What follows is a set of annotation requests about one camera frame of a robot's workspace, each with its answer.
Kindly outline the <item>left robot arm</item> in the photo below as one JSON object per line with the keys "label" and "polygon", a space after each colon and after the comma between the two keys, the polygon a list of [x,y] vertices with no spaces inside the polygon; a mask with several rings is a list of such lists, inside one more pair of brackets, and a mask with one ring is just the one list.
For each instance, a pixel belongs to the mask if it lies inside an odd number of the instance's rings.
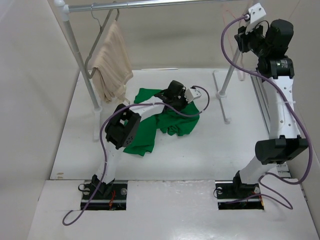
{"label": "left robot arm", "polygon": [[[111,194],[118,165],[112,157],[112,152],[129,147],[136,139],[142,122],[170,110],[187,118],[198,116],[198,113],[190,115],[183,113],[183,110],[200,96],[195,86],[186,88],[182,83],[173,80],[166,89],[158,90],[141,102],[118,105],[99,131],[104,160],[91,178],[90,184],[94,187],[95,194],[103,199]],[[107,150],[103,134],[106,142],[111,144],[112,152]]]}

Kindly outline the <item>green t shirt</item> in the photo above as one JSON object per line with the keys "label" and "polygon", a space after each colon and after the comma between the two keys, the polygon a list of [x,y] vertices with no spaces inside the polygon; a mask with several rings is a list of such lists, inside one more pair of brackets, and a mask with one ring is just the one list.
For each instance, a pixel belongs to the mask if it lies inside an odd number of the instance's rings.
{"label": "green t shirt", "polygon": [[155,139],[157,131],[170,136],[177,135],[182,137],[189,135],[200,117],[185,117],[177,114],[171,109],[148,117],[140,122],[136,136],[128,147],[123,151],[127,154],[144,156],[151,153],[155,147]]}

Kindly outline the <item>pink wire hanger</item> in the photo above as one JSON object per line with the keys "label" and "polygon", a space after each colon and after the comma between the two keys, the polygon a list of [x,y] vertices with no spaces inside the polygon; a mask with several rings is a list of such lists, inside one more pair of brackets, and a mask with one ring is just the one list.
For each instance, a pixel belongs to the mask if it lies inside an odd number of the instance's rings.
{"label": "pink wire hanger", "polygon": [[[231,22],[232,20],[235,20],[237,17],[238,15],[234,14],[226,3],[222,5],[222,21],[225,27],[229,22]],[[236,47],[238,45],[236,44],[236,41],[232,37],[231,33],[232,33],[231,30],[228,30],[226,32],[226,37],[229,44],[230,52],[232,53],[232,55],[234,55],[236,53]],[[244,67],[243,53],[240,53],[237,64],[242,68]],[[245,80],[246,73],[240,70],[237,70],[236,73],[237,73],[238,79],[243,82]]]}

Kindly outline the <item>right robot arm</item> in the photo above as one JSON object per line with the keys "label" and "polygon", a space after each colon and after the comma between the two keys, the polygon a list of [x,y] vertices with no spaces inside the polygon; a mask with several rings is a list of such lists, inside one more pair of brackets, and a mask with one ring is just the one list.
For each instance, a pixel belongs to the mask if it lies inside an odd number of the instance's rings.
{"label": "right robot arm", "polygon": [[286,56],[294,35],[289,21],[276,19],[264,31],[258,25],[247,32],[242,26],[235,40],[242,53],[253,52],[258,57],[257,72],[264,78],[269,113],[269,138],[255,144],[255,155],[249,164],[234,176],[231,191],[237,197],[247,197],[258,186],[258,179],[277,164],[294,159],[308,142],[301,136],[294,112],[293,83],[294,64]]}

